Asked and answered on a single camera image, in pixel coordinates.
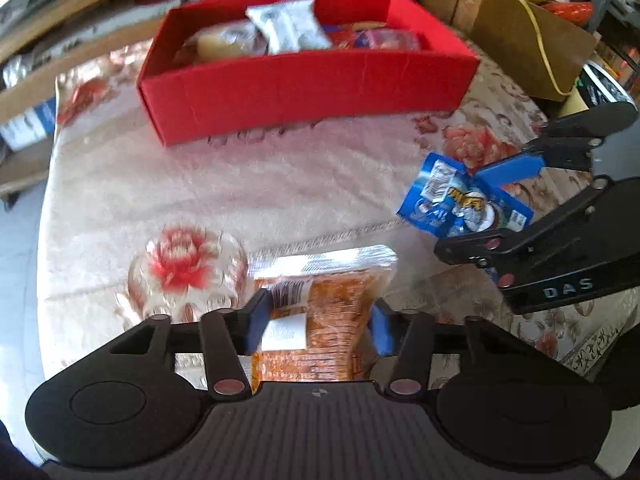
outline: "white floor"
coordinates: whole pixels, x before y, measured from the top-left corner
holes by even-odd
[[[12,442],[40,459],[24,424],[24,407],[44,380],[36,317],[36,252],[45,183],[20,195],[14,208],[0,204],[0,420]]]

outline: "blue snack package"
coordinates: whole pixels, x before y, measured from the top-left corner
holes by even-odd
[[[430,153],[398,215],[438,238],[508,227],[521,231],[533,211],[499,187],[489,186],[465,166]]]

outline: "white label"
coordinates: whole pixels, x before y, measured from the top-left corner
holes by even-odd
[[[306,313],[271,319],[262,334],[260,349],[263,351],[306,349]]]
[[[433,203],[442,202],[455,176],[456,168],[442,160],[436,160],[420,195]]]
[[[511,216],[509,217],[509,223],[507,227],[512,231],[516,231],[519,233],[524,229],[524,224],[527,222],[527,217],[524,216],[519,211],[513,210],[511,211]]]
[[[273,308],[306,306],[314,280],[287,280],[267,286],[273,297]]]

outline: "floral tablecloth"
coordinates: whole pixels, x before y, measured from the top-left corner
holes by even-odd
[[[138,103],[134,78],[146,44],[58,80],[56,135],[38,249],[38,322],[47,378],[122,333],[115,295],[149,238],[175,224],[231,231],[254,258],[387,243],[399,271],[394,308],[440,322],[484,316],[580,374],[635,316],[636,292],[514,316],[475,267],[447,267],[434,240],[395,212],[435,150],[469,168],[517,151],[545,117],[500,68],[481,57],[460,108],[341,118],[237,132],[163,149]],[[538,216],[587,185],[545,170],[508,187]],[[433,366],[432,386],[457,370]]]

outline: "red cardboard box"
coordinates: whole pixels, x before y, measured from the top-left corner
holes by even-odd
[[[455,110],[478,58],[412,0],[316,0],[322,25],[386,22],[417,32],[419,51],[308,50],[177,68],[196,31],[245,18],[281,0],[204,0],[172,9],[138,77],[138,92],[163,145],[334,116]]]

